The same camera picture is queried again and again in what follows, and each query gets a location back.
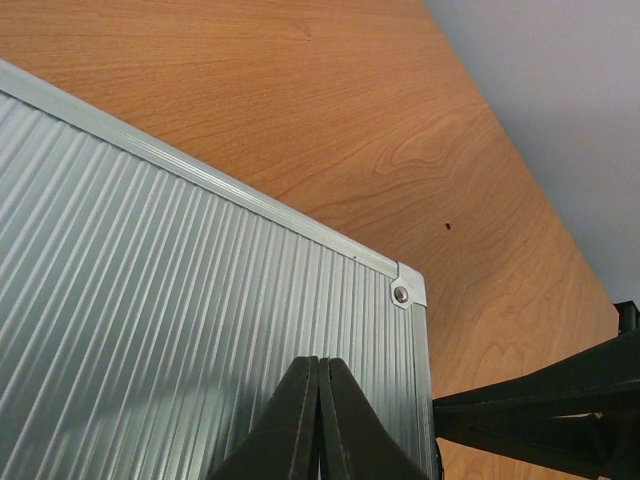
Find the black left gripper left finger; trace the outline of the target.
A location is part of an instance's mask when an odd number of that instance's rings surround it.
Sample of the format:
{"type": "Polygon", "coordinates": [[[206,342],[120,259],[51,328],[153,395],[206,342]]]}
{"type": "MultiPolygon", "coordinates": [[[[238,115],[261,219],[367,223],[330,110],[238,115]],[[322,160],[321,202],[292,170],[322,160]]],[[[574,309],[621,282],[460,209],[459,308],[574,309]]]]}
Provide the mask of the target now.
{"type": "Polygon", "coordinates": [[[212,479],[316,479],[319,359],[293,360],[247,438],[212,479]]]}

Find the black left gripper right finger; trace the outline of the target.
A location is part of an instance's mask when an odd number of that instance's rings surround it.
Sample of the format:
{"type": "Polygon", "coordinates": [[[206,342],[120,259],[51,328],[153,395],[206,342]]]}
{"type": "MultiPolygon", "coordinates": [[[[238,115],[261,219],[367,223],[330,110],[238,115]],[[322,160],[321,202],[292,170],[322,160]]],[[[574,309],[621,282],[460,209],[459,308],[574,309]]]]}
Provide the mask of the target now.
{"type": "Polygon", "coordinates": [[[426,479],[386,431],[341,359],[319,363],[323,479],[426,479]]]}

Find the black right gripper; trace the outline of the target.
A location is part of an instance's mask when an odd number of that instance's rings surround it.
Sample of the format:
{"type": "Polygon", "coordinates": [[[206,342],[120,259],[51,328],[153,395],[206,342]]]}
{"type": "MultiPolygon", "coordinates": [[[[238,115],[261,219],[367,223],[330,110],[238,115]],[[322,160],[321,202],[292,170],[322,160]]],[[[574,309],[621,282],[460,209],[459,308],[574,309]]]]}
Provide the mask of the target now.
{"type": "Polygon", "coordinates": [[[588,479],[639,476],[639,309],[616,337],[512,380],[434,401],[439,438],[588,479]]]}

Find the aluminium poker case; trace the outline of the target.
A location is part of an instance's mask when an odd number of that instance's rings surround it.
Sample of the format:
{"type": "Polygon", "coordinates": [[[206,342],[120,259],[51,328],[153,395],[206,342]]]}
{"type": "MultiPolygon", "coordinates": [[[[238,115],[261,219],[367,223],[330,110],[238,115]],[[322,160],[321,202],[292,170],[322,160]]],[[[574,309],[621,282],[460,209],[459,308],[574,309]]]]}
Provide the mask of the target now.
{"type": "Polygon", "coordinates": [[[1,475],[201,479],[291,362],[438,474],[420,273],[1,66],[1,475]]]}

